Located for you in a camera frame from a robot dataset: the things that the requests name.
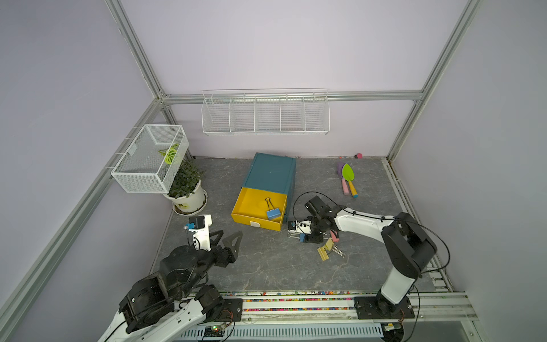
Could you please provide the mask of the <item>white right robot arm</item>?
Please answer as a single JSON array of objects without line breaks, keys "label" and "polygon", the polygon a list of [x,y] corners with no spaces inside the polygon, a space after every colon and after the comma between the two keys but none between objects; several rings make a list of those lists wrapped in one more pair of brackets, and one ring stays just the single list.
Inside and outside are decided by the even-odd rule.
[{"label": "white right robot arm", "polygon": [[383,244],[391,268],[376,296],[358,297],[354,305],[359,319],[401,319],[414,317],[407,295],[437,253],[437,245],[412,215],[373,215],[349,207],[329,207],[315,196],[306,204],[308,219],[298,223],[306,228],[306,239],[323,242],[326,233],[341,232],[374,239]]}]

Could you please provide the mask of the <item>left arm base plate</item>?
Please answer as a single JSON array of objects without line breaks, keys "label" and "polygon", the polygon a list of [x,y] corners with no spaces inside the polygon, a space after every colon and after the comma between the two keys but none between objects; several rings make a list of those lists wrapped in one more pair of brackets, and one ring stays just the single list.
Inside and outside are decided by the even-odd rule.
[{"label": "left arm base plate", "polygon": [[199,299],[202,306],[199,311],[205,315],[205,322],[240,322],[242,320],[243,300],[242,299]]}]

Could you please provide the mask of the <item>yellow top drawer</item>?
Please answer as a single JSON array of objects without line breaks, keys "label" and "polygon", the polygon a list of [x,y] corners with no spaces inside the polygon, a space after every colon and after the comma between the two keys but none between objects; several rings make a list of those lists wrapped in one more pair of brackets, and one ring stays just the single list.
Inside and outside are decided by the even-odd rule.
[{"label": "yellow top drawer", "polygon": [[[273,221],[267,219],[266,198],[271,198],[274,206],[280,209],[280,218]],[[288,195],[286,194],[242,188],[231,215],[236,223],[280,232],[286,218],[287,204]]]}]

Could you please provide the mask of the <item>teal drawer cabinet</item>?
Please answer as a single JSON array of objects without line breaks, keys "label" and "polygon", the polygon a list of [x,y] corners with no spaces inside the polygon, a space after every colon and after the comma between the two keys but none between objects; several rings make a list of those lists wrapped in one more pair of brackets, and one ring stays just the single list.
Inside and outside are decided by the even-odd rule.
[{"label": "teal drawer cabinet", "polygon": [[295,182],[296,160],[294,158],[258,152],[254,156],[242,188],[252,188],[288,195],[284,223],[288,219],[288,211],[291,198],[293,197]]}]

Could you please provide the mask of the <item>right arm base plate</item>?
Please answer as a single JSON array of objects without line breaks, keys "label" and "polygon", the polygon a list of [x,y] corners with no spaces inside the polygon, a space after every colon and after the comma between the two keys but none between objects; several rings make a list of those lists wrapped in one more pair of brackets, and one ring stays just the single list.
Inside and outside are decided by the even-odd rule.
[{"label": "right arm base plate", "polygon": [[354,298],[354,307],[359,320],[414,319],[416,314],[410,299],[404,296],[398,304],[393,304],[382,296],[357,296]]}]

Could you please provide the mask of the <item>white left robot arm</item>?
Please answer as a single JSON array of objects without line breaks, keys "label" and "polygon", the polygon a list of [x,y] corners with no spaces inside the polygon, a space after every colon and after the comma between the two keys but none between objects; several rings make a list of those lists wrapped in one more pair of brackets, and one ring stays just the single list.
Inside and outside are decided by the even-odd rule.
[{"label": "white left robot arm", "polygon": [[223,234],[212,233],[209,250],[175,248],[157,272],[134,283],[100,341],[173,341],[208,322],[234,329],[242,318],[242,300],[225,299],[208,282],[212,267],[225,268],[238,257],[242,232]]}]

